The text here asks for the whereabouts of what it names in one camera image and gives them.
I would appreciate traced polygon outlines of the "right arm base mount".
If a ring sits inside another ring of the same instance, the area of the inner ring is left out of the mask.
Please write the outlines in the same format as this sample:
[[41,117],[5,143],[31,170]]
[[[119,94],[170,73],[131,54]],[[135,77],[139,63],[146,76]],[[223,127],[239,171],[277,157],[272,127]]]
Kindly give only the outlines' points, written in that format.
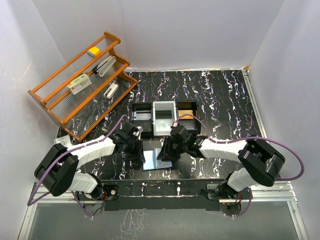
[[204,189],[204,195],[208,200],[218,201],[222,216],[233,220],[249,210],[253,199],[250,188],[235,191],[226,183],[208,184]]

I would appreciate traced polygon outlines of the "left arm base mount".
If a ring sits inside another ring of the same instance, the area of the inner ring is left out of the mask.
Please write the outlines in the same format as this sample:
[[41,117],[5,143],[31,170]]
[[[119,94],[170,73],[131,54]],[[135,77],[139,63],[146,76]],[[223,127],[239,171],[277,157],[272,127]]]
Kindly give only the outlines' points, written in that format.
[[92,221],[106,209],[108,202],[118,200],[119,186],[99,183],[92,193],[84,193],[83,191],[72,191],[71,193],[83,211],[84,217]]

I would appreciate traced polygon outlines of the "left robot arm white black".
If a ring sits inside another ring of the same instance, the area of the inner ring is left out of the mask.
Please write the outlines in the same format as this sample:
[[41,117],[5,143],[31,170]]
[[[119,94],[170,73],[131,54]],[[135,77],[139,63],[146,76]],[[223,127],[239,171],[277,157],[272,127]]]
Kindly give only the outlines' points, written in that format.
[[66,191],[82,192],[93,200],[103,195],[103,183],[93,173],[78,172],[81,166],[105,156],[124,153],[130,161],[144,162],[141,126],[126,122],[114,133],[67,148],[54,144],[34,171],[49,193],[58,197]]

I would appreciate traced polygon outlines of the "black leather card holder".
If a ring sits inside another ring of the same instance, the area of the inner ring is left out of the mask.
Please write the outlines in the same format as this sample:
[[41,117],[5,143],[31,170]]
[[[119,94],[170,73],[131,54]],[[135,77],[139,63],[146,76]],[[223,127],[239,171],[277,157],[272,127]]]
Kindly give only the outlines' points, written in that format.
[[161,161],[157,159],[161,149],[145,150],[143,152],[144,160],[142,164],[143,171],[152,171],[160,169],[170,169],[173,165],[171,161]]

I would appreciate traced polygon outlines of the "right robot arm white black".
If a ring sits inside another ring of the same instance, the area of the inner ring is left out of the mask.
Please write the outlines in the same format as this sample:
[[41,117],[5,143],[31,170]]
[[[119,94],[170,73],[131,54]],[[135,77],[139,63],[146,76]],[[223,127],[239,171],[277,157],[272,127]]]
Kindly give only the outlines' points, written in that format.
[[173,162],[184,153],[193,158],[220,158],[240,162],[243,167],[231,172],[222,184],[205,189],[212,196],[230,199],[253,185],[273,186],[285,163],[285,157],[263,139],[215,143],[208,136],[190,133],[182,125],[173,126],[170,135],[164,139],[157,159]]

